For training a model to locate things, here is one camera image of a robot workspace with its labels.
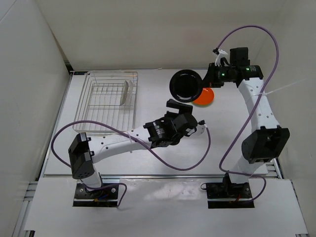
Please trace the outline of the orange plate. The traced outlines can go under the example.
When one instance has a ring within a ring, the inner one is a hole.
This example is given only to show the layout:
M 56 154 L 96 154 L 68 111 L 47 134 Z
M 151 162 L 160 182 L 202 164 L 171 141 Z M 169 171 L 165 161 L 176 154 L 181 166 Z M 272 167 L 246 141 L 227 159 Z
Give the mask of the orange plate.
M 214 100 L 215 93 L 212 88 L 203 88 L 201 95 L 197 99 L 212 98 Z

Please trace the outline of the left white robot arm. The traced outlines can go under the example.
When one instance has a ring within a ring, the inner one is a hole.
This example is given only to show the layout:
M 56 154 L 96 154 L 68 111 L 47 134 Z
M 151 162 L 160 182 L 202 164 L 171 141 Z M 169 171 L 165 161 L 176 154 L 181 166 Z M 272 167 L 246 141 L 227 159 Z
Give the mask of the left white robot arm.
M 96 171 L 96 163 L 136 150 L 175 146 L 183 137 L 199 130 L 199 124 L 192 115 L 192 106 L 173 99 L 168 100 L 166 105 L 178 112 L 166 112 L 163 117 L 123 134 L 116 132 L 101 137 L 88 137 L 85 132 L 77 134 L 68 149 L 72 177 L 86 184 L 87 193 L 97 198 L 102 195 L 104 186 Z

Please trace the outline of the black plate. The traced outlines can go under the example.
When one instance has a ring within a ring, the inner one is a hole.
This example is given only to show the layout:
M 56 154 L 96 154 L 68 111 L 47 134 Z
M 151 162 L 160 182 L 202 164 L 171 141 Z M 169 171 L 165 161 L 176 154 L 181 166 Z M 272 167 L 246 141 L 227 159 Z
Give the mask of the black plate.
M 192 102 L 202 93 L 201 76 L 189 69 L 176 72 L 170 80 L 169 90 L 174 99 L 182 103 Z

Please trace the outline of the green plate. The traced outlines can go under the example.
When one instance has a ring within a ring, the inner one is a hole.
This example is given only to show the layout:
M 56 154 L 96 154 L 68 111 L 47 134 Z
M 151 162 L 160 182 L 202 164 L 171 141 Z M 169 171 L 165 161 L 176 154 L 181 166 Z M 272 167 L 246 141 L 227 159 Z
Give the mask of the green plate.
M 208 107 L 212 104 L 213 99 L 212 98 L 202 98 L 202 99 L 196 99 L 192 102 L 193 105 L 198 107 Z

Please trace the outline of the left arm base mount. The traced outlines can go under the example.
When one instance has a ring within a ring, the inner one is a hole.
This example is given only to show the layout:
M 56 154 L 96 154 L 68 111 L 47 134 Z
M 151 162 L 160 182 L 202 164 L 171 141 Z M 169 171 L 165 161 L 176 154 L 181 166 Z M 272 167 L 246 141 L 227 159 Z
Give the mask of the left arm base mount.
M 101 184 L 106 189 L 89 189 L 82 180 L 77 181 L 73 207 L 117 207 L 119 202 L 119 184 L 109 179 L 101 178 Z

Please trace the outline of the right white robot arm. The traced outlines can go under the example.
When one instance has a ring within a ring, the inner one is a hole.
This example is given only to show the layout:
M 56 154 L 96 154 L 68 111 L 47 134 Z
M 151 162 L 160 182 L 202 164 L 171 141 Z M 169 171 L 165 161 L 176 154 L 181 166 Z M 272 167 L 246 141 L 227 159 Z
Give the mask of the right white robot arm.
M 263 88 L 262 71 L 259 66 L 250 64 L 248 48 L 233 48 L 229 53 L 216 48 L 213 52 L 216 59 L 209 65 L 203 82 L 213 88 L 220 88 L 226 82 L 235 83 L 243 96 L 251 123 L 251 134 L 241 144 L 240 159 L 225 173 L 222 182 L 205 185 L 206 190 L 222 192 L 232 198 L 245 188 L 258 168 L 279 157 L 290 133 L 280 126 L 272 112 Z

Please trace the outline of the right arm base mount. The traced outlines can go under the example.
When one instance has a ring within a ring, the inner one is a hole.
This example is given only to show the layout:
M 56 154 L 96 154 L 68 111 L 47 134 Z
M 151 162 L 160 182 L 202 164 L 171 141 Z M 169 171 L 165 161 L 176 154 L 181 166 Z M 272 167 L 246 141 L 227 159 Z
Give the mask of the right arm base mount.
M 202 183 L 206 191 L 208 209 L 245 209 L 254 208 L 249 183 Z

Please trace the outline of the grey plate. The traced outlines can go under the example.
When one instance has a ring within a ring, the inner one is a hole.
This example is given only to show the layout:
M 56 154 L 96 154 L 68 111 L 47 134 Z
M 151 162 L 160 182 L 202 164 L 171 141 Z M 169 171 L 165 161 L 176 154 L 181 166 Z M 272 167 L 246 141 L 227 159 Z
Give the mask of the grey plate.
M 131 90 L 130 82 L 128 80 L 125 80 L 123 83 L 122 91 L 121 91 L 120 104 L 119 104 L 120 106 L 126 103 L 130 90 Z

